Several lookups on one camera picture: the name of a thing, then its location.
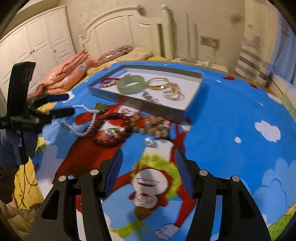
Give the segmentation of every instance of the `monkey eye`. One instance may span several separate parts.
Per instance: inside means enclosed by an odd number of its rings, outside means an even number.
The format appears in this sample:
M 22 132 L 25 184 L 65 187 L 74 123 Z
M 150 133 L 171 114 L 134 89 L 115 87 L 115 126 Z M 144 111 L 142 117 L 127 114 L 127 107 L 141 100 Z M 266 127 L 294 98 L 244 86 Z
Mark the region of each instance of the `monkey eye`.
M 151 203 L 154 202 L 154 200 L 155 200 L 154 197 L 149 196 L 149 197 L 147 198 L 147 203 L 151 204 Z
M 143 196 L 140 194 L 140 195 L 138 195 L 138 201 L 140 202 L 140 201 L 142 201 L 143 200 Z

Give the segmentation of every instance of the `white headboard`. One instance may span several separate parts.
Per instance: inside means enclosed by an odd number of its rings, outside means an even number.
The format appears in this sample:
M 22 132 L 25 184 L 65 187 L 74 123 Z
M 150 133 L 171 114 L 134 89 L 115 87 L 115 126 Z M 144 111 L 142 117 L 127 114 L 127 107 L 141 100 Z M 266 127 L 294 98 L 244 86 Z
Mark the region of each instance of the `white headboard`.
M 92 20 L 79 36 L 83 49 L 99 57 L 122 45 L 132 45 L 172 60 L 172 23 L 167 6 L 162 6 L 159 18 L 144 18 L 140 8 L 140 5 L 117 7 Z

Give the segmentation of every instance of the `silver bead necklace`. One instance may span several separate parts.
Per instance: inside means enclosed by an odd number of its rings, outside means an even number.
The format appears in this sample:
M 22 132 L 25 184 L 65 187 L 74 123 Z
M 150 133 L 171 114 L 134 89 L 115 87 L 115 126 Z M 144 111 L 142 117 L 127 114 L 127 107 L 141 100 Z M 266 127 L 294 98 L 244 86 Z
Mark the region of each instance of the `silver bead necklace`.
M 94 124 L 96 122 L 96 116 L 97 116 L 97 114 L 102 113 L 102 110 L 90 110 L 89 108 L 87 108 L 85 105 L 82 105 L 82 104 L 76 104 L 76 105 L 72 106 L 72 108 L 74 108 L 74 109 L 75 108 L 85 109 L 87 112 L 93 114 L 92 119 L 91 119 L 91 124 L 86 129 L 86 131 L 83 132 L 83 133 L 80 133 L 80 132 L 76 131 L 73 126 L 71 126 L 70 124 L 68 124 L 64 120 L 60 121 L 60 123 L 64 124 L 66 127 L 68 127 L 71 131 L 74 132 L 75 135 L 77 135 L 79 137 L 85 137 L 85 136 L 87 136 L 90 133 L 92 127 L 94 126 Z

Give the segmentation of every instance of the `cartoon bed sheet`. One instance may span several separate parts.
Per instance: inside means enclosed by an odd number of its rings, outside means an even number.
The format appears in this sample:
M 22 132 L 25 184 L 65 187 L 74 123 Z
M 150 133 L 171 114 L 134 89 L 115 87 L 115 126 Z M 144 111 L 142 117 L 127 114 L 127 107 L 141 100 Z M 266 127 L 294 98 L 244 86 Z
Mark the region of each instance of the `cartoon bed sheet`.
M 239 176 L 274 240 L 296 209 L 296 123 L 281 101 L 243 80 L 224 80 L 225 74 L 212 70 L 173 63 L 145 64 L 204 72 L 204 82 L 187 123 L 167 121 L 169 137 L 157 140 L 157 148 L 145 146 L 145 135 L 139 133 L 132 134 L 121 146 L 102 148 L 88 137 L 77 138 L 58 121 L 53 122 L 44 128 L 34 159 L 43 196 L 59 176 L 80 177 L 121 147 L 124 161 L 115 190 L 103 203 L 112 239 L 185 240 L 196 201 L 184 191 L 175 165 L 174 151 L 182 148 L 188 159 L 216 177 Z M 119 65 L 114 64 L 107 71 Z M 74 88 L 71 99 L 55 108 L 84 104 L 92 109 L 99 102 L 110 105 L 109 112 L 127 116 L 139 113 L 88 92 L 86 86 L 102 74 Z M 90 120 L 91 116 L 83 110 L 66 119 L 78 131 L 83 131 Z M 103 128 L 110 126 L 121 127 L 121 123 L 109 121 Z M 212 240 L 218 238 L 221 200 L 218 196 Z M 80 239 L 85 240 L 81 212 L 78 197 L 78 229 Z

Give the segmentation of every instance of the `blue curtain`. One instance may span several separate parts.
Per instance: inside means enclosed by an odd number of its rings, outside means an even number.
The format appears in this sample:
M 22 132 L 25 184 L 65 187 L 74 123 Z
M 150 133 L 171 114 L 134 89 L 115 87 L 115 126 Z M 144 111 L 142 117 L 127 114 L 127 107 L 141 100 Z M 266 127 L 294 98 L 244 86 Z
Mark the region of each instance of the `blue curtain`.
M 296 36 L 279 14 L 280 31 L 272 72 L 296 85 Z

